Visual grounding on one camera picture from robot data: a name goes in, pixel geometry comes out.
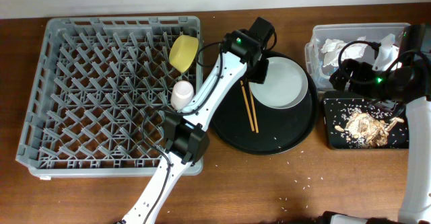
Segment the grey plate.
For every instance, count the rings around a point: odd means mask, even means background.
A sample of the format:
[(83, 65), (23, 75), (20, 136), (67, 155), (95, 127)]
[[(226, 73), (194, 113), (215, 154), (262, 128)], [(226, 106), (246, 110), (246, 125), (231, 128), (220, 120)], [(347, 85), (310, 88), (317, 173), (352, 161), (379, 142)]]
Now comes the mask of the grey plate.
[(299, 104), (308, 91), (308, 79), (302, 67), (292, 59), (269, 57), (263, 84), (250, 83), (253, 96), (264, 106), (288, 109)]

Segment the yellow bowl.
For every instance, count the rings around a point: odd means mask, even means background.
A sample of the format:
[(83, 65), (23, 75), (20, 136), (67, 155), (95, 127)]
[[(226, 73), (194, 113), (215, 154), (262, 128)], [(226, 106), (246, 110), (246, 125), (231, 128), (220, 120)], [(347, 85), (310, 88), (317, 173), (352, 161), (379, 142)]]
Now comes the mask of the yellow bowl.
[(199, 40), (192, 36), (179, 36), (172, 45), (169, 63), (180, 73), (191, 66), (199, 48)]

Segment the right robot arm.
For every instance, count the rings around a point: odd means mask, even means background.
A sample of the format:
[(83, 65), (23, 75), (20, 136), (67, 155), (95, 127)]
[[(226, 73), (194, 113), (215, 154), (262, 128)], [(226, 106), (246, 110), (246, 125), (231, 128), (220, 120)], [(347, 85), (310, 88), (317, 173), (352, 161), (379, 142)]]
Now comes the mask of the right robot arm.
[(399, 54), (386, 69), (376, 71), (368, 63), (342, 57), (337, 62), (329, 80), (334, 89), (404, 106), (409, 155), (398, 221), (430, 222), (430, 24), (406, 27)]

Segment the wooden chopstick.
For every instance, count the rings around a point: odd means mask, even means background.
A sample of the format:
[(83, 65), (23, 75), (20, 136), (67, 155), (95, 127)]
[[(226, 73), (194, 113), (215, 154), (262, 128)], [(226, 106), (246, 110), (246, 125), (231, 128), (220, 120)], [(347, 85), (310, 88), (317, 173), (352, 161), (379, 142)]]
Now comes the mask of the wooden chopstick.
[(251, 126), (251, 131), (254, 132), (255, 131), (255, 126), (254, 126), (254, 123), (253, 123), (253, 118), (251, 116), (251, 111), (250, 111), (250, 107), (249, 107), (249, 104), (248, 104), (248, 99), (247, 99), (247, 96), (246, 96), (246, 91), (245, 91), (243, 80), (240, 80), (240, 85), (241, 85), (242, 95), (243, 95), (243, 98), (244, 98), (246, 112), (247, 112), (247, 115), (248, 115), (248, 120), (249, 120), (249, 123), (250, 123), (250, 126)]
[(257, 115), (256, 115), (256, 110), (255, 110), (255, 101), (254, 101), (254, 96), (251, 90), (251, 83), (248, 83), (248, 90), (249, 90), (249, 94), (250, 94), (250, 98), (251, 98), (251, 106), (252, 106), (252, 113), (253, 113), (253, 122), (254, 122), (254, 127), (255, 127), (255, 132), (259, 133), (259, 125), (257, 122)]

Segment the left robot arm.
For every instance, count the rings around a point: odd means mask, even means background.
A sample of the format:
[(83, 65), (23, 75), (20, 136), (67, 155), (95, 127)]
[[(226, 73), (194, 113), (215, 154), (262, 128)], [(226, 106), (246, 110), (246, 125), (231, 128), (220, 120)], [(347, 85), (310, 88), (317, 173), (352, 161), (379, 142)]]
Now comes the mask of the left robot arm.
[(209, 146), (207, 129), (230, 88), (240, 79), (262, 84), (269, 61), (269, 39), (275, 38), (273, 25), (258, 17), (247, 29), (227, 33), (220, 43), (219, 57), (203, 85), (184, 109), (165, 111), (165, 149), (156, 172), (138, 201), (122, 218), (122, 223), (154, 223), (174, 185), (197, 163)]

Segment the white tissue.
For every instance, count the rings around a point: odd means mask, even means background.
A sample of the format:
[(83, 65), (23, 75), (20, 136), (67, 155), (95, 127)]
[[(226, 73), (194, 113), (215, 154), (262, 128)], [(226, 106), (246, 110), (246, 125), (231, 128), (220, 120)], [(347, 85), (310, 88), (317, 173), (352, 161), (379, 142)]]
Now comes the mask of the white tissue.
[[(321, 52), (324, 54), (323, 67), (338, 67), (339, 53), (346, 44), (347, 43), (342, 40), (326, 39), (321, 49)], [(348, 46), (344, 50), (341, 60), (343, 61), (345, 59), (358, 59), (363, 57), (366, 47), (366, 44), (353, 44), (351, 46)]]

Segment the food scraps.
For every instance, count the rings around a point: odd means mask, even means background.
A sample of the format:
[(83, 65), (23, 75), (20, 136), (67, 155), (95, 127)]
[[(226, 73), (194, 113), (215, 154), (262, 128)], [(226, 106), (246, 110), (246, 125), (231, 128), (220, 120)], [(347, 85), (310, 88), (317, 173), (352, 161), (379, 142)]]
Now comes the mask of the food scraps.
[(356, 143), (359, 148), (377, 148), (388, 144), (389, 133), (404, 119), (394, 117), (388, 123), (377, 120), (369, 113), (354, 112), (347, 119), (345, 126), (335, 125), (336, 131), (341, 133), (347, 143)]

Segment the pink cup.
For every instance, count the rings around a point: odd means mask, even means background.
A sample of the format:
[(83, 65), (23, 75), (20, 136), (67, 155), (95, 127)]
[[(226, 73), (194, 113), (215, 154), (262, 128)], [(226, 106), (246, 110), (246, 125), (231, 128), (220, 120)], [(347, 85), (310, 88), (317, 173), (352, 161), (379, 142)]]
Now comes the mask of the pink cup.
[(175, 110), (182, 110), (187, 106), (194, 96), (194, 88), (188, 81), (179, 81), (175, 83), (170, 103)]

